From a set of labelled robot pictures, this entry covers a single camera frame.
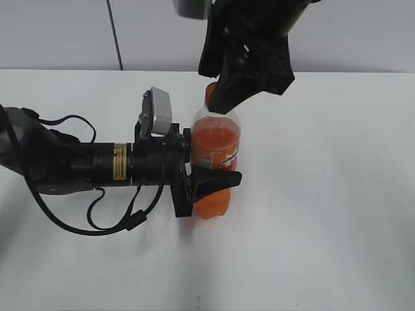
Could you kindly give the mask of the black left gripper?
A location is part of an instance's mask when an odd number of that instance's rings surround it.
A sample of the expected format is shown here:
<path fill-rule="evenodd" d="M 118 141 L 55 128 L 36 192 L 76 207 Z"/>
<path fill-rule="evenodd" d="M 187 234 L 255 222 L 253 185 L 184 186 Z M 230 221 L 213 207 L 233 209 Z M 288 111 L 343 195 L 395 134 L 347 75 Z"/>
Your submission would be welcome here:
<path fill-rule="evenodd" d="M 233 170 L 212 170 L 193 165 L 191 167 L 191 195 L 185 165 L 190 162 L 191 130 L 180 131 L 178 123 L 172 123 L 164 136 L 139 136 L 136 126 L 132 145 L 132 182 L 141 186 L 156 185 L 156 195 L 144 210 L 148 215 L 158 203 L 164 186 L 170 186 L 175 216 L 190 217 L 193 203 L 224 189 L 240 185 L 243 175 Z"/>

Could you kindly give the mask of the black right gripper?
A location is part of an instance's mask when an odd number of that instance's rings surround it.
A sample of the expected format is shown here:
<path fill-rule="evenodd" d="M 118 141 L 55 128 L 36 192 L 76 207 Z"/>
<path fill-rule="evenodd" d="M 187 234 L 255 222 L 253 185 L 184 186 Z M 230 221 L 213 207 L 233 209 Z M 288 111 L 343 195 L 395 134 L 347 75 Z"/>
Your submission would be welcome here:
<path fill-rule="evenodd" d="M 282 95 L 294 81 L 288 33 L 294 1 L 233 1 L 211 6 L 198 73 L 216 78 L 207 107 L 227 114 L 260 92 Z"/>

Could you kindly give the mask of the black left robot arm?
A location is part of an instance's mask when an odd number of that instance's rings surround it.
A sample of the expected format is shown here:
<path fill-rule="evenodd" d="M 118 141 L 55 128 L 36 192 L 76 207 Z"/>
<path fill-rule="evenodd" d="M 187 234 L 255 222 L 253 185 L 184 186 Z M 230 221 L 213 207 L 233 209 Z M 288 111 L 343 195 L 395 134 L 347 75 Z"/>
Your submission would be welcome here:
<path fill-rule="evenodd" d="M 240 184 L 240 172 L 211 170 L 190 162 L 191 131 L 171 124 L 165 136 L 135 137 L 134 143 L 82 143 L 72 135 L 52 129 L 61 120 L 47 121 L 35 111 L 6 107 L 21 150 L 16 156 L 6 126 L 1 125 L 1 166 L 21 173 L 25 164 L 41 194 L 67 195 L 95 187 L 168 185 L 176 217 L 190 217 L 193 204 L 220 190 Z"/>

